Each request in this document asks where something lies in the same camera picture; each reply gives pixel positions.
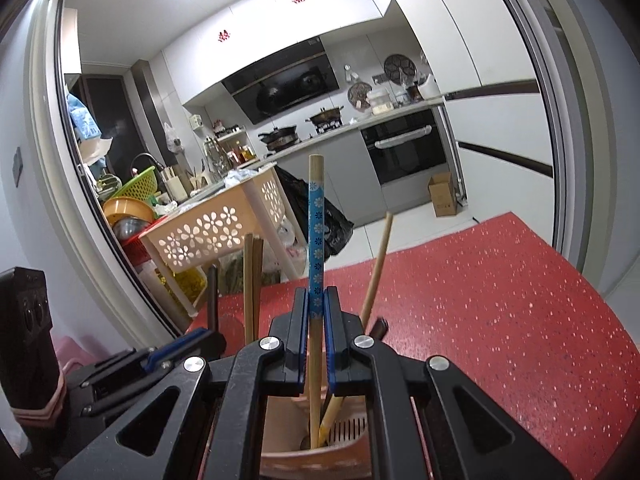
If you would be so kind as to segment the curved bamboo chopstick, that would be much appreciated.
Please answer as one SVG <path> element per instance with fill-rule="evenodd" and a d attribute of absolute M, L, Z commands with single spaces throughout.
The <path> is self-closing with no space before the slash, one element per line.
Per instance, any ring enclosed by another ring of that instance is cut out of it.
<path fill-rule="evenodd" d="M 363 328 L 367 328 L 369 324 L 374 300 L 376 294 L 378 293 L 378 284 L 380 284 L 383 266 L 387 254 L 388 242 L 390 241 L 390 231 L 392 230 L 393 220 L 394 215 L 388 212 L 385 216 L 383 235 L 381 238 L 380 247 L 378 248 L 378 255 L 376 256 L 367 293 L 364 297 L 360 310 L 359 318 Z M 326 440 L 328 440 L 334 422 L 336 421 L 338 414 L 340 414 L 343 403 L 344 398 L 341 398 L 340 396 L 331 396 L 331 400 L 329 400 L 328 407 L 326 408 L 326 412 L 321 419 L 319 430 L 317 432 L 318 445 L 322 446 L 326 444 Z"/>

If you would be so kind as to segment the clear black handled spoon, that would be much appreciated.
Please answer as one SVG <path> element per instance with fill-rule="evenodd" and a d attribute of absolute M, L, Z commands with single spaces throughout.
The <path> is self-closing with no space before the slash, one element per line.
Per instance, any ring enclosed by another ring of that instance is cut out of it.
<path fill-rule="evenodd" d="M 207 328 L 212 333 L 219 330 L 218 269 L 212 264 L 207 271 Z"/>

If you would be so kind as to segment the short wooden chopstick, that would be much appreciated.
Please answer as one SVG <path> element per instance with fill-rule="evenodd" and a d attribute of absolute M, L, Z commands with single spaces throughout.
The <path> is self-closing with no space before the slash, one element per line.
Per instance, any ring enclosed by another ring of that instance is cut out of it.
<path fill-rule="evenodd" d="M 262 291 L 262 253 L 264 252 L 264 241 L 255 236 L 253 240 L 253 322 L 254 339 L 259 337 L 260 318 L 260 292 Z"/>

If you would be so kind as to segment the blue patterned wooden chopstick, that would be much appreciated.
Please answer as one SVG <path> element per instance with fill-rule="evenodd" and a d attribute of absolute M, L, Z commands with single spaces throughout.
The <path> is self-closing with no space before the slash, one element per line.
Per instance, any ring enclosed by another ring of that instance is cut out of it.
<path fill-rule="evenodd" d="M 309 304 L 309 439 L 310 448 L 318 448 L 317 432 L 321 408 L 321 357 L 324 265 L 324 158 L 309 156 L 308 180 L 308 304 Z"/>

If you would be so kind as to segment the plain wooden chopstick long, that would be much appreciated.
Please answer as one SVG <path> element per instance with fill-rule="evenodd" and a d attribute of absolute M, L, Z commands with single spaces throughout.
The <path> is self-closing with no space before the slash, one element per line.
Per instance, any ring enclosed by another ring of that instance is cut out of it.
<path fill-rule="evenodd" d="M 253 243 L 253 234 L 247 233 L 243 247 L 243 312 L 246 344 L 254 341 Z"/>

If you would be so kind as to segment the pink plastic stool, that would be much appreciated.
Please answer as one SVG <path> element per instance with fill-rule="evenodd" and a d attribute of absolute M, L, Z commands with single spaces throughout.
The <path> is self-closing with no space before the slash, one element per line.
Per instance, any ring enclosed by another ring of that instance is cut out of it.
<path fill-rule="evenodd" d="M 98 359 L 70 338 L 53 337 L 53 348 L 58 365 L 64 375 L 69 375 L 81 367 L 88 366 L 98 362 Z"/>

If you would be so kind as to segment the beige flower pattern cart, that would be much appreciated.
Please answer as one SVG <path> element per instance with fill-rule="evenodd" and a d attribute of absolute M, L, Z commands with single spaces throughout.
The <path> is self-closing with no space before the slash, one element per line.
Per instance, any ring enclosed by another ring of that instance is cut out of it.
<path fill-rule="evenodd" d="M 303 274 L 293 249 L 307 246 L 273 162 L 231 188 L 184 204 L 146 229 L 141 243 L 177 298 L 178 312 L 198 314 L 196 303 L 180 289 L 175 275 L 217 260 L 244 246 L 247 234 L 261 237 L 291 281 Z"/>

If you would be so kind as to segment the green plastic basket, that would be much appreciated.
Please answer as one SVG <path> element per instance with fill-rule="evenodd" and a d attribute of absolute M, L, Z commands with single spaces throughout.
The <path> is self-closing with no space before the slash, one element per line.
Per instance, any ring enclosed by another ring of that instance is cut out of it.
<path fill-rule="evenodd" d="M 124 184 L 111 198 L 128 197 L 146 202 L 158 190 L 155 168 L 149 167 L 139 172 Z"/>

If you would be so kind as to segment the cardboard box on floor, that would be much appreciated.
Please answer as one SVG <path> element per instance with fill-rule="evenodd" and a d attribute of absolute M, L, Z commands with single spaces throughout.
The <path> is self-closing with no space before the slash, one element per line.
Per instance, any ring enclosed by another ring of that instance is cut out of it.
<path fill-rule="evenodd" d="M 428 181 L 427 188 L 436 217 L 452 217 L 457 214 L 457 197 L 450 172 L 434 174 Z"/>

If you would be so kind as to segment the built-in black oven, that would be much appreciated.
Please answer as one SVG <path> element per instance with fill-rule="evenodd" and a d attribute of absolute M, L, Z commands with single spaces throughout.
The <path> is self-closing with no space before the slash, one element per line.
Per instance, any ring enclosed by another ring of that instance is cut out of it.
<path fill-rule="evenodd" d="M 430 108 L 364 128 L 361 135 L 380 185 L 446 162 Z"/>

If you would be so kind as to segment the black range hood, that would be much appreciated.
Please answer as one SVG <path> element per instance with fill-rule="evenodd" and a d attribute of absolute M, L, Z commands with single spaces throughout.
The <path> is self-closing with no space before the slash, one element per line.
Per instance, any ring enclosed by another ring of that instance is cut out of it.
<path fill-rule="evenodd" d="M 254 125 L 338 89 L 319 36 L 243 67 L 222 85 Z"/>

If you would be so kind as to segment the white refrigerator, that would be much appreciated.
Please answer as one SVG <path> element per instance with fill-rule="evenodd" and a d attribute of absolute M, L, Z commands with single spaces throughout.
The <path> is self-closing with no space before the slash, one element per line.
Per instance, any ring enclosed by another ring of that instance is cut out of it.
<path fill-rule="evenodd" d="M 478 221 L 512 212 L 551 243 L 555 220 L 548 117 L 532 59 L 503 0 L 397 3 L 444 100 L 459 180 Z"/>

